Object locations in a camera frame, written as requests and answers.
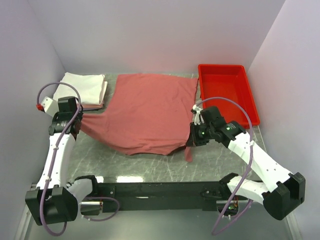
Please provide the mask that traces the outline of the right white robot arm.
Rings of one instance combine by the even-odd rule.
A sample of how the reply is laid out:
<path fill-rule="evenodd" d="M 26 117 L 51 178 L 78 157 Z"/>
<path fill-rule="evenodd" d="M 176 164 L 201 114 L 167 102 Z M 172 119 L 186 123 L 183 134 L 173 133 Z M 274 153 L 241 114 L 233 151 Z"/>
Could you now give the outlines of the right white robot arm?
<path fill-rule="evenodd" d="M 256 182 L 230 173 L 221 180 L 222 198 L 230 200 L 238 194 L 258 202 L 276 220 L 283 220 L 304 202 L 305 177 L 278 164 L 238 122 L 226 122 L 216 106 L 202 109 L 194 105 L 191 111 L 195 118 L 190 124 L 188 147 L 204 146 L 214 140 L 239 156 L 260 178 Z"/>

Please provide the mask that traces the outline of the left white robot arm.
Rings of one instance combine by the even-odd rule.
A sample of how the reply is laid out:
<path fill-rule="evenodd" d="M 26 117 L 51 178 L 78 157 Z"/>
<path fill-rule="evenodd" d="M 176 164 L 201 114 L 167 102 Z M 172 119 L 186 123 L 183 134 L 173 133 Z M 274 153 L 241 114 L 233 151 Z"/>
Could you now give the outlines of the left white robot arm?
<path fill-rule="evenodd" d="M 72 222 L 80 203 L 100 195 L 94 175 L 77 177 L 67 187 L 67 171 L 72 149 L 80 132 L 82 108 L 74 96 L 59 98 L 57 112 L 48 128 L 49 150 L 40 180 L 34 190 L 26 192 L 25 203 L 39 226 Z"/>

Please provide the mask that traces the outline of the pink red t shirt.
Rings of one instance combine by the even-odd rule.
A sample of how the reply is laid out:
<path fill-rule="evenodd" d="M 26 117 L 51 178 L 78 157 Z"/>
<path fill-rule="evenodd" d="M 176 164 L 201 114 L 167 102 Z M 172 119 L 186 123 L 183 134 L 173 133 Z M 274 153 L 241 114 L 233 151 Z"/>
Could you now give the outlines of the pink red t shirt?
<path fill-rule="evenodd" d="M 85 113 L 81 131 L 126 155 L 170 155 L 186 146 L 198 80 L 165 74 L 120 74 L 102 113 Z"/>

